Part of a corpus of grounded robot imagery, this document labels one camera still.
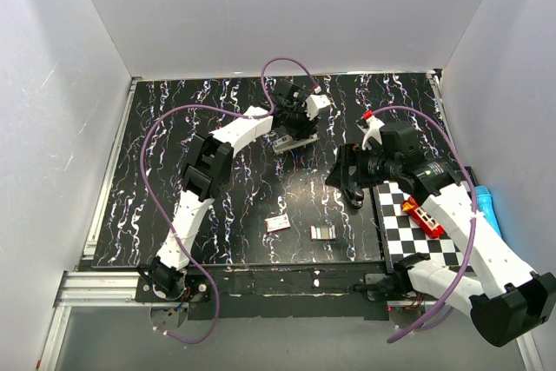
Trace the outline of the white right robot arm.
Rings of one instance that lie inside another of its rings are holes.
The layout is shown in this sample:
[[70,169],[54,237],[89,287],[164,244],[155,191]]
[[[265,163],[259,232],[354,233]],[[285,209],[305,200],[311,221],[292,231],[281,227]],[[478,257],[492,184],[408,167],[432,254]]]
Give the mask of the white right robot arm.
[[365,116],[359,125],[362,142],[338,148],[326,185],[361,201],[363,189],[396,183],[444,229],[475,273],[459,276],[428,255],[407,255],[394,264],[394,292],[408,300],[424,293],[456,308],[495,347],[547,322],[555,307],[554,275],[538,274],[472,210],[462,175],[446,160],[426,157],[409,123]]

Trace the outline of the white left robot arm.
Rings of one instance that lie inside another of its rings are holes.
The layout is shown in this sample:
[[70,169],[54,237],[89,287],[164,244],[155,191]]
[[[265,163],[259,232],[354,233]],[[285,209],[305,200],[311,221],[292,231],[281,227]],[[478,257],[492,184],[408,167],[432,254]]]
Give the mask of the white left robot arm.
[[250,143],[274,129],[286,135],[273,141],[276,154],[318,140],[317,124],[330,101],[314,83],[308,91],[280,80],[259,106],[250,106],[228,125],[206,135],[195,134],[186,153],[178,209],[169,221],[167,238],[156,257],[138,272],[153,293],[176,301],[186,293],[186,268],[202,219],[212,203],[228,190],[234,157]]

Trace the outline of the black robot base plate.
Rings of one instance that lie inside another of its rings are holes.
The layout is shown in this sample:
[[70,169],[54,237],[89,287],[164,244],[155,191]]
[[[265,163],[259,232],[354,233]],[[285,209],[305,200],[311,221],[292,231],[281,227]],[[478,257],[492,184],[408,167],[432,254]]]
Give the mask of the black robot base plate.
[[376,283],[385,262],[228,265],[205,267],[220,294],[219,317],[361,317],[385,321],[393,310],[419,312],[433,304]]

